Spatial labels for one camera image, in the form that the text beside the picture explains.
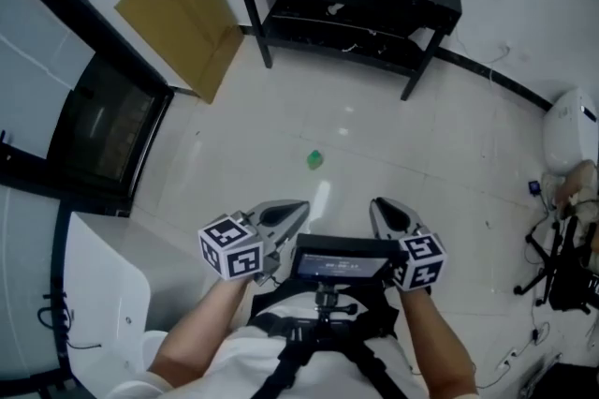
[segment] green object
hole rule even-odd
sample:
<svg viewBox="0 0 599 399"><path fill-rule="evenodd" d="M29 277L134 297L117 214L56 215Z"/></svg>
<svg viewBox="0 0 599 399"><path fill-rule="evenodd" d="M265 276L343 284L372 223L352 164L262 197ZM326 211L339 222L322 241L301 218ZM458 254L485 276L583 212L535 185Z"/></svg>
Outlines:
<svg viewBox="0 0 599 399"><path fill-rule="evenodd" d="M325 158L320 154L319 151L314 150L308 154L306 161L308 162L308 168L311 170L317 170L322 166L322 163L325 162Z"/></svg>

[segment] person's right arm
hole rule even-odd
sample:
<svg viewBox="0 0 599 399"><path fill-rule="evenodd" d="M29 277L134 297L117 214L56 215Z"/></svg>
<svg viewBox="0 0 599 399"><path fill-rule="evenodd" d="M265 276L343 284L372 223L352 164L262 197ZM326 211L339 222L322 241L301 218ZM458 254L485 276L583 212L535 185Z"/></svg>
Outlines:
<svg viewBox="0 0 599 399"><path fill-rule="evenodd" d="M400 292L416 360L431 399L477 394L468 351L424 289Z"/></svg>

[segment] table leg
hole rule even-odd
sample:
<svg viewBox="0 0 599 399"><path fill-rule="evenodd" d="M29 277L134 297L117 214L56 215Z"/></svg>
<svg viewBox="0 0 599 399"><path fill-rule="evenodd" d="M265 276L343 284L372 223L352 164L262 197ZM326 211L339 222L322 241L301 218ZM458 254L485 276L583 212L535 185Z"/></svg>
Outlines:
<svg viewBox="0 0 599 399"><path fill-rule="evenodd" d="M415 88L416 84L418 83L418 80L422 76L422 73L424 73L424 70L431 62L431 59L434 56L435 51L437 51L437 48L441 44L443 36L444 34L440 31L435 31L434 35L432 35L431 42L429 42L429 46L427 46L427 49L424 51L422 63L420 63L420 66L412 75L410 81L405 85L405 88L403 88L402 101L406 101L407 98L410 97L410 94L412 94L412 90Z"/></svg>
<svg viewBox="0 0 599 399"><path fill-rule="evenodd" d="M260 52L262 53L264 66L270 69L272 67L272 58L270 57L269 47L264 41L264 29L262 28L262 22L260 21L260 17L258 16L256 2L254 0L243 1L245 1L247 13L250 15L250 22L252 22L252 29L254 30L254 35L256 36L256 41L258 42L258 48L260 48Z"/></svg>

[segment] black vanity table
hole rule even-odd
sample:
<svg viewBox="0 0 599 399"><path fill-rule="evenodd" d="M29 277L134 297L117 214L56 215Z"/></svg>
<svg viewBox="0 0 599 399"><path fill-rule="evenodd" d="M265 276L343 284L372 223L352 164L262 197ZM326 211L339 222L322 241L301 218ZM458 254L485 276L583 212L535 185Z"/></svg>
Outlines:
<svg viewBox="0 0 599 399"><path fill-rule="evenodd" d="M461 16L460 0L276 0L262 22L255 1L244 1L266 67L269 45L320 52L407 76L402 100ZM335 4L344 6L333 15ZM434 31L425 51L409 39L423 27Z"/></svg>

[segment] white t-shirt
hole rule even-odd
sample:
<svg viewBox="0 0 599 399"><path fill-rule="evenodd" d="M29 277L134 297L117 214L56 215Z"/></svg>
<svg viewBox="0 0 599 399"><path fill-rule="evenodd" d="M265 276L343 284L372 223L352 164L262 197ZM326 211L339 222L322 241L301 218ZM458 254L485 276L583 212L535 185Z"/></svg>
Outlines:
<svg viewBox="0 0 599 399"><path fill-rule="evenodd" d="M339 296L339 306L357 301ZM358 304L358 313L366 309ZM314 293L306 292L286 299L267 311L280 317L317 318ZM334 313L331 319L349 319L345 313ZM387 366L387 373L409 399L424 399L428 395L416 383L399 343L392 337L374 338L365 342L376 357ZM255 327L243 327L232 333L220 346L203 378L173 389L163 378L144 373L125 382L109 394L109 399L187 399L220 398L250 399L260 389L279 363L285 347L283 337L268 337ZM381 396L342 353L315 352L307 365L300 368L291 389L284 390L281 399L381 399ZM476 395L460 399L475 399Z"/></svg>

